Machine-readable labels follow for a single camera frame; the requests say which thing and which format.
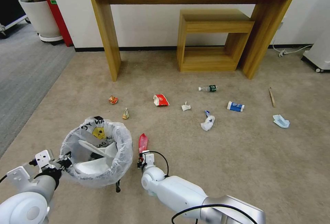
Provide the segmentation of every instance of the green sticker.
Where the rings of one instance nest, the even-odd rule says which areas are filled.
[[[217,90],[216,85],[210,85],[210,92],[215,92]]]

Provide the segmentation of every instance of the white planter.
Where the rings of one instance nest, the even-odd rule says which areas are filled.
[[[52,38],[62,39],[47,1],[31,1],[32,0],[19,0],[19,3],[27,14],[34,29],[39,33],[40,39],[43,41],[49,41],[52,40]]]

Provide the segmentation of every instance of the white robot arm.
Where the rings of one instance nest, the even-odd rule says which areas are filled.
[[[62,171],[71,166],[71,161],[69,155],[64,159],[54,160],[52,152],[44,150],[36,154],[29,164],[19,166],[6,174],[8,180],[17,187],[19,194],[0,205],[1,224],[48,223],[47,215],[54,191]],[[39,174],[34,178],[31,165],[39,167]]]
[[[265,224],[265,213],[231,196],[208,197],[203,189],[177,176],[168,176],[154,164],[152,151],[142,153],[140,167],[142,186],[150,195],[175,211],[176,216],[203,220],[212,224]],[[7,173],[19,194],[0,205],[1,224],[47,224],[48,213],[62,171],[71,166],[69,155],[54,160],[49,150],[36,154],[30,164],[38,165],[40,173],[33,179],[27,164]]]
[[[142,152],[142,187],[177,214],[221,224],[265,224],[265,213],[232,196],[208,197],[203,189],[177,176],[168,176],[154,164],[154,154]]]

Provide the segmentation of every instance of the trash bag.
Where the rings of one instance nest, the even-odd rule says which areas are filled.
[[[87,141],[96,148],[116,145],[115,157],[104,172],[83,173],[75,164],[93,161],[102,156],[83,147],[79,140]],[[118,182],[127,172],[133,160],[132,137],[129,130],[120,122],[111,122],[102,117],[89,117],[79,127],[73,129],[64,139],[60,158],[71,152],[73,166],[66,169],[74,181],[93,188],[104,187]]]

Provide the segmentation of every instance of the gray carpet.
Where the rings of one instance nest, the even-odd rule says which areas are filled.
[[[0,157],[73,57],[73,47],[40,41],[21,22],[0,40]]]

